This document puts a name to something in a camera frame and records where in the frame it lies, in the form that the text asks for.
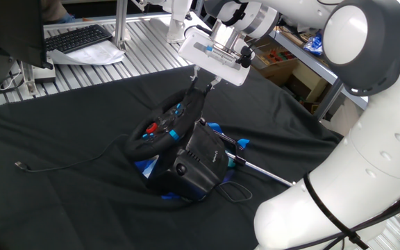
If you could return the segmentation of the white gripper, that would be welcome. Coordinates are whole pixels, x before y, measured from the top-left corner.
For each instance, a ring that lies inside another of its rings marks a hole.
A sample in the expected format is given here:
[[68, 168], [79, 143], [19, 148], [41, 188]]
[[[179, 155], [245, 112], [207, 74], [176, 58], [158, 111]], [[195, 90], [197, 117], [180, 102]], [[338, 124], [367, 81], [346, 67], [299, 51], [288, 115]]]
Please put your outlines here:
[[249, 66], [243, 66], [240, 61], [241, 50], [247, 47], [243, 39], [238, 38], [230, 52], [225, 48], [220, 49], [218, 43], [198, 28], [191, 28], [186, 33], [186, 39], [182, 43], [178, 54], [183, 59], [193, 63], [194, 75], [191, 76], [191, 84], [185, 94], [193, 91], [200, 68], [214, 74], [216, 77], [206, 86], [205, 93], [209, 93], [221, 80], [236, 86], [242, 85], [249, 74]]

